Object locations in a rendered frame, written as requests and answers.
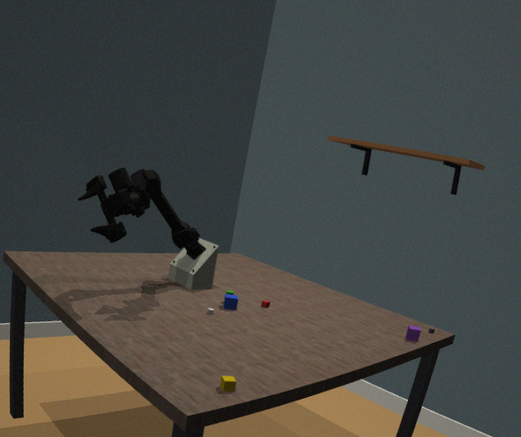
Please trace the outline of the small yellow block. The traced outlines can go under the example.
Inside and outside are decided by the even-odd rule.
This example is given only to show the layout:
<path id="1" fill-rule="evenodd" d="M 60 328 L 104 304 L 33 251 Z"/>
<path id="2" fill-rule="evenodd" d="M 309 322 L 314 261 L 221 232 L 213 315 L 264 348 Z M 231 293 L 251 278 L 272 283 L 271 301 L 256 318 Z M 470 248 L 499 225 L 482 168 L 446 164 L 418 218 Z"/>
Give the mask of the small yellow block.
<path id="1" fill-rule="evenodd" d="M 221 376 L 220 387 L 223 391 L 235 391 L 236 381 L 233 376 Z"/>

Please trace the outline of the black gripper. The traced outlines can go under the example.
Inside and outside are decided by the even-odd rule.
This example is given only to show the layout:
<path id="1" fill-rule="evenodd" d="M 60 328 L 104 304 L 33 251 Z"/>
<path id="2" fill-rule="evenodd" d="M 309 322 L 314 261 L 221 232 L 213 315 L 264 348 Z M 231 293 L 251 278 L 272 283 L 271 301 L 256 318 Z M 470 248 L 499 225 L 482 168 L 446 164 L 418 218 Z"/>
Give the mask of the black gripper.
<path id="1" fill-rule="evenodd" d="M 121 214 L 115 214 L 117 211 L 120 211 L 117 209 L 116 201 L 114 200 L 113 196 L 110 198 L 107 198 L 107 195 L 105 193 L 105 189 L 107 188 L 107 185 L 105 183 L 105 180 L 103 176 L 97 176 L 91 179 L 87 182 L 87 192 L 84 196 L 78 198 L 77 200 L 82 200 L 86 198 L 91 198 L 91 196 L 98 195 L 98 198 L 101 202 L 101 208 L 105 214 L 105 217 L 107 219 L 108 225 L 102 226 L 102 227 L 94 227 L 90 229 L 90 231 L 96 232 L 98 234 L 101 234 L 102 236 L 105 236 L 107 239 L 109 239 L 110 243 L 116 242 L 119 239 L 122 239 L 124 236 L 126 236 L 127 232 L 124 229 L 123 222 L 119 222 L 118 224 L 115 221 L 115 217 L 118 217 Z M 117 210 L 117 211 L 116 211 Z"/>

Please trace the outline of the purple block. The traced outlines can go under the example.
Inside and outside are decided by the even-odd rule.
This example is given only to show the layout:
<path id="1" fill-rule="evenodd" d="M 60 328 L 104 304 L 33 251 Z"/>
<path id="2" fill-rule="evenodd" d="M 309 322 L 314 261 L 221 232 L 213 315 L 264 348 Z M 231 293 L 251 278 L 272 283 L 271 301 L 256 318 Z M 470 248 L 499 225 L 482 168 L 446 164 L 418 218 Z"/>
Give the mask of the purple block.
<path id="1" fill-rule="evenodd" d="M 406 332 L 406 339 L 418 342 L 420 333 L 421 333 L 420 327 L 418 328 L 418 327 L 409 325 L 407 332 Z"/>

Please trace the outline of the blue block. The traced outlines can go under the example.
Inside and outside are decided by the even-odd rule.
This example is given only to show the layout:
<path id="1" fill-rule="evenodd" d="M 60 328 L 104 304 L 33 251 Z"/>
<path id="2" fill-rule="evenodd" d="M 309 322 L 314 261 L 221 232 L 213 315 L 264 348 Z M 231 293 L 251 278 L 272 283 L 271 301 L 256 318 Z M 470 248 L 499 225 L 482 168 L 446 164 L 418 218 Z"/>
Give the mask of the blue block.
<path id="1" fill-rule="evenodd" d="M 236 310 L 238 303 L 238 297 L 235 295 L 226 294 L 224 301 L 224 309 Z"/>

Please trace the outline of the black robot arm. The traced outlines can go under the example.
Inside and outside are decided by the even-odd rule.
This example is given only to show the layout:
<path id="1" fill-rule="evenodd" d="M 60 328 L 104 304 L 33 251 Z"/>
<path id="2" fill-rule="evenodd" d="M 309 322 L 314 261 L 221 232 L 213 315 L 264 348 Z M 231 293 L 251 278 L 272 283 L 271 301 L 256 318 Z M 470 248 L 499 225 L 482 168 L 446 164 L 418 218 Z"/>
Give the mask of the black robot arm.
<path id="1" fill-rule="evenodd" d="M 198 258 L 205 248 L 198 242 L 200 234 L 188 223 L 181 221 L 169 201 L 161 192 L 160 176 L 153 169 L 140 169 L 133 173 L 129 179 L 126 168 L 119 168 L 109 175 L 111 185 L 116 191 L 110 194 L 116 201 L 117 211 L 115 214 L 132 213 L 132 216 L 142 216 L 145 209 L 150 207 L 152 199 L 161 215 L 172 228 L 174 245 L 178 249 L 185 248 L 187 254 L 193 259 Z"/>

